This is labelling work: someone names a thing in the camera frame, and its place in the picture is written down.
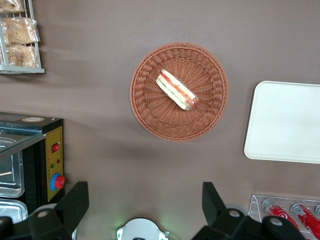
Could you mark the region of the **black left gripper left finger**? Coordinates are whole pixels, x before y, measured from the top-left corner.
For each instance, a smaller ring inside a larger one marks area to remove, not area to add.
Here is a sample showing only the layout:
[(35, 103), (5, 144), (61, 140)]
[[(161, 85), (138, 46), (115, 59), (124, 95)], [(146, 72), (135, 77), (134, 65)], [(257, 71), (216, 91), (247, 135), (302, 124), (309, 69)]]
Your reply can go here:
[(77, 182), (54, 208), (35, 211), (27, 219), (13, 223), (9, 216), (0, 218), (2, 240), (71, 240), (89, 209), (89, 187)]

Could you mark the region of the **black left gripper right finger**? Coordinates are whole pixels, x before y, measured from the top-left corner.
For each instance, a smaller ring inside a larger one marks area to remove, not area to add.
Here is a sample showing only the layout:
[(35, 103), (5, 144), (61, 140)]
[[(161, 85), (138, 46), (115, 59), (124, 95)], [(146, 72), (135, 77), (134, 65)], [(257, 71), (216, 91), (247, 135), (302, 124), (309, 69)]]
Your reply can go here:
[(227, 208), (212, 182), (202, 183), (202, 211), (207, 225), (194, 240), (303, 240), (287, 219), (266, 216), (262, 222), (238, 209)]

